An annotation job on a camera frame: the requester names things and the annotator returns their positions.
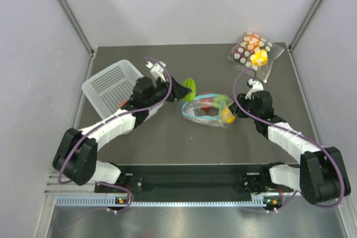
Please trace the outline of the yellow fake lemon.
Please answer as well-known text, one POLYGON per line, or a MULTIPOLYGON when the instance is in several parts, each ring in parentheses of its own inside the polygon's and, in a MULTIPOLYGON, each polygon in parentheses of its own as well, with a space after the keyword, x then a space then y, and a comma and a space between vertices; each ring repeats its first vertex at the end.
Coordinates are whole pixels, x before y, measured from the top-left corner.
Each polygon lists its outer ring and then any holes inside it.
POLYGON ((220 121, 224 124, 231 124, 235 121, 236 116, 230 111, 228 107, 220 111, 220 121))

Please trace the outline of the green fake pear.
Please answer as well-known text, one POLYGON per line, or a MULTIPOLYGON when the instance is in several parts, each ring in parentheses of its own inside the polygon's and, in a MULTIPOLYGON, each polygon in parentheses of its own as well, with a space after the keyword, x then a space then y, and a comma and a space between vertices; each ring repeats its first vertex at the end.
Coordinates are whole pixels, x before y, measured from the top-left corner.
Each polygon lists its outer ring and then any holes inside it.
POLYGON ((215 96, 212 98, 211 103, 215 109, 219 109, 223 104, 225 104, 225 98, 221 95, 215 96))

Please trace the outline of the red fake apple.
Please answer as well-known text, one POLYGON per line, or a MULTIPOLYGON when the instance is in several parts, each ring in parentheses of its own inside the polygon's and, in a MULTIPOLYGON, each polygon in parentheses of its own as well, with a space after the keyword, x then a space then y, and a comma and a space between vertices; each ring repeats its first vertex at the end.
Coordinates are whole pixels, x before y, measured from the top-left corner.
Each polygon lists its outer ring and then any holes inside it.
POLYGON ((204 112, 208 111, 210 108, 213 107, 213 97, 207 97, 207 98, 202 98, 200 100, 201 105, 202 105, 202 110, 204 112))

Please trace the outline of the clear blue zip top bag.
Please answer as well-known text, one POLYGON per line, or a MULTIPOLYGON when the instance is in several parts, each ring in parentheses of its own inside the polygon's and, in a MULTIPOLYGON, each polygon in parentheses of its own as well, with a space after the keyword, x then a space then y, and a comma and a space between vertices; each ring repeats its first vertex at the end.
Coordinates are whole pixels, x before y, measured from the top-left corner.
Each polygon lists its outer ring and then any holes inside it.
POLYGON ((233 101, 230 97, 224 94, 214 94, 214 93, 205 93, 200 94, 195 97, 192 102, 185 102, 182 106, 182 115, 185 119, 192 121, 194 123, 198 123, 201 125, 207 125, 209 127, 227 127, 231 124, 224 124, 220 121, 220 111, 223 108, 226 108, 233 104, 233 101), (207 97, 215 97, 221 95, 225 98, 225 104, 223 104, 219 109, 215 109, 214 107, 210 108, 208 111, 204 112, 202 110, 202 105, 200 100, 202 98, 207 97))

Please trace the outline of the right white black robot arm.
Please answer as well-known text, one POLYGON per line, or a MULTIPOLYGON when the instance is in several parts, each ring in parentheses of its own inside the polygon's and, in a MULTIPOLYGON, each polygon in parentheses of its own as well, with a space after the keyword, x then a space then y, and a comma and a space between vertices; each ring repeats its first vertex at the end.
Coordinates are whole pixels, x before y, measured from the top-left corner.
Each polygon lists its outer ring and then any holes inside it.
POLYGON ((260 90, 239 94, 235 103, 229 105, 229 110, 239 118, 252 118, 257 132, 280 146, 299 165, 297 168, 283 163, 267 165, 266 173, 260 177, 265 190, 273 191, 284 185, 299 191, 308 203, 316 206, 351 194, 340 150, 322 147, 292 129, 275 114, 270 92, 260 90))

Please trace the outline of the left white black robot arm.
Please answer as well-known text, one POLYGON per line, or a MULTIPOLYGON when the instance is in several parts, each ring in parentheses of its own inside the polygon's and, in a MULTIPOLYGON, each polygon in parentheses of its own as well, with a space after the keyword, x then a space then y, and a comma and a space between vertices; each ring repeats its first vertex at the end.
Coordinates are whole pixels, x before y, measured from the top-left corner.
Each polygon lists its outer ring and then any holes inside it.
POLYGON ((99 161, 98 151, 114 138, 140 126, 164 102, 190 101, 195 96, 196 84, 192 78, 180 84, 172 77, 166 81, 160 77, 156 81, 140 77, 132 95, 110 117, 90 127, 70 128, 64 133, 52 166, 78 186, 100 182, 107 183, 114 191, 121 191, 126 186, 126 177, 115 164, 99 161))

